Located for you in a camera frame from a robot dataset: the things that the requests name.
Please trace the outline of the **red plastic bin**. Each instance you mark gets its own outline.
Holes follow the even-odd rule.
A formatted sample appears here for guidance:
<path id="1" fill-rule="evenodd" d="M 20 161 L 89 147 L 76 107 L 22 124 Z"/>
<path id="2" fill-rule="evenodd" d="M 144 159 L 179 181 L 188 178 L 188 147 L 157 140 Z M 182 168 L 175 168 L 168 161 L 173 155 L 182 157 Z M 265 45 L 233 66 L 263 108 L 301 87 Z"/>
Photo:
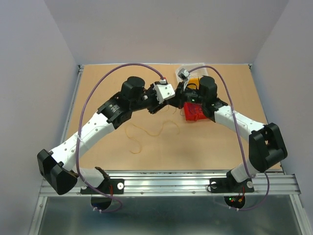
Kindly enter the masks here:
<path id="1" fill-rule="evenodd" d="M 199 104 L 186 102 L 183 106 L 186 121 L 198 121 L 207 119 Z"/>

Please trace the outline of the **yellow plastic bin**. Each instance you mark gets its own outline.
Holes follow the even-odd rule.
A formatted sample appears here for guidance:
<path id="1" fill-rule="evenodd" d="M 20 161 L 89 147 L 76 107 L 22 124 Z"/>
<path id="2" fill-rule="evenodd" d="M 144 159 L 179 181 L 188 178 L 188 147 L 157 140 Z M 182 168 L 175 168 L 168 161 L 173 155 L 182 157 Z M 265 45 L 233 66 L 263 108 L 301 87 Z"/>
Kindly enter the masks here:
<path id="1" fill-rule="evenodd" d="M 191 78 L 187 84 L 188 88 L 197 90 L 200 86 L 200 78 L 199 77 L 195 77 L 195 78 Z"/>

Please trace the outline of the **white plastic bin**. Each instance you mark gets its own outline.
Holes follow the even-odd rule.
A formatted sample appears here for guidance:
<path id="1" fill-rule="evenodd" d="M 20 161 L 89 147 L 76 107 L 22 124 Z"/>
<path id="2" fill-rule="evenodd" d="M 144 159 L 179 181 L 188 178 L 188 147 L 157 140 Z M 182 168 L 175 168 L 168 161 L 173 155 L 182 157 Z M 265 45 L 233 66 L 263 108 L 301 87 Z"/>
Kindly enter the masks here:
<path id="1" fill-rule="evenodd" d="M 186 69 L 186 70 L 190 71 L 193 68 L 197 68 L 197 67 L 204 66 L 204 65 L 205 65 L 205 63 L 181 64 L 175 70 L 175 75 L 176 75 L 177 81 L 178 82 L 182 81 L 181 78 L 178 76 L 178 72 L 181 69 Z M 208 72 L 207 72 L 206 68 L 197 69 L 197 70 L 191 72 L 190 74 L 191 74 L 191 77 L 190 77 L 191 79 L 198 79 L 198 78 L 201 78 L 202 76 L 208 76 Z"/>

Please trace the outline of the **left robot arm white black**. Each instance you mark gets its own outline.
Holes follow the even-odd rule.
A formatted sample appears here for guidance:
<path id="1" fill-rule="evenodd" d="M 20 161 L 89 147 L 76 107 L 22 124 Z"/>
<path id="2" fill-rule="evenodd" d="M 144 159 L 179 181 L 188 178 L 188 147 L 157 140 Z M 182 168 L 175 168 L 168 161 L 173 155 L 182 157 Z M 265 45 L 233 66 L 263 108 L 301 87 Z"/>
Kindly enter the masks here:
<path id="1" fill-rule="evenodd" d="M 50 151 L 37 155 L 39 170 L 58 195 L 68 193 L 78 183 L 91 185 L 98 193 L 109 187 L 109 175 L 100 167 L 75 169 L 77 159 L 105 135 L 128 121 L 135 111 L 157 110 L 174 97 L 175 91 L 165 79 L 153 83 L 148 89 L 142 78 L 131 76 L 121 90 L 101 105 L 91 119 L 69 139 Z"/>

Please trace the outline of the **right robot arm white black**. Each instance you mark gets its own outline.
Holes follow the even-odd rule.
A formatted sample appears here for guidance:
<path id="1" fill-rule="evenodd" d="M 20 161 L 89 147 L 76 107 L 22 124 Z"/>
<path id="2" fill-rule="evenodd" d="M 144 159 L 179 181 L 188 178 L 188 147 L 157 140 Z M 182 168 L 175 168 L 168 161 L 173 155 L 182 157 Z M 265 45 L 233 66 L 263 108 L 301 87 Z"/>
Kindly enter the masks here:
<path id="1" fill-rule="evenodd" d="M 233 111 L 231 106 L 218 98 L 217 90 L 215 80 L 210 76 L 203 76 L 196 89 L 188 88 L 180 82 L 174 97 L 167 102 L 176 108 L 182 108 L 185 103 L 198 104 L 208 119 L 233 130 L 240 140 L 247 141 L 248 159 L 211 186 L 212 192 L 233 192 L 239 189 L 245 180 L 258 173 L 264 173 L 284 160 L 288 152 L 280 129 L 275 123 L 263 124 Z"/>

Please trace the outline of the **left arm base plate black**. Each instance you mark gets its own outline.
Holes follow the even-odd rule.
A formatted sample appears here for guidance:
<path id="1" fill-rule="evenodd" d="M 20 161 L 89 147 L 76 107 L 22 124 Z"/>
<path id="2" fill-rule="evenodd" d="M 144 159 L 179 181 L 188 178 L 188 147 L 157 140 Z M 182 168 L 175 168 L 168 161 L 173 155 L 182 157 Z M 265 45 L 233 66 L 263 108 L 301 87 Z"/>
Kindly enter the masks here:
<path id="1" fill-rule="evenodd" d="M 121 195 L 124 193 L 124 179 L 104 180 L 96 189 L 105 194 Z M 82 195 L 98 194 L 90 187 L 81 188 L 80 193 Z"/>

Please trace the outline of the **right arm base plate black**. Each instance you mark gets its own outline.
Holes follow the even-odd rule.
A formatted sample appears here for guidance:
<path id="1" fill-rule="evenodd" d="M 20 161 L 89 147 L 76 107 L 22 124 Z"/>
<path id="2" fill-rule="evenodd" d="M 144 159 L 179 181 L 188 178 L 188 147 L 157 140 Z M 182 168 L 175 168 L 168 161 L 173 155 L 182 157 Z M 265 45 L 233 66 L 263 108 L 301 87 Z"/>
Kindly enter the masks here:
<path id="1" fill-rule="evenodd" d="M 211 178 L 207 189 L 211 193 L 239 193 L 243 190 L 247 193 L 254 192 L 253 182 L 250 178 L 240 183 L 228 178 Z"/>

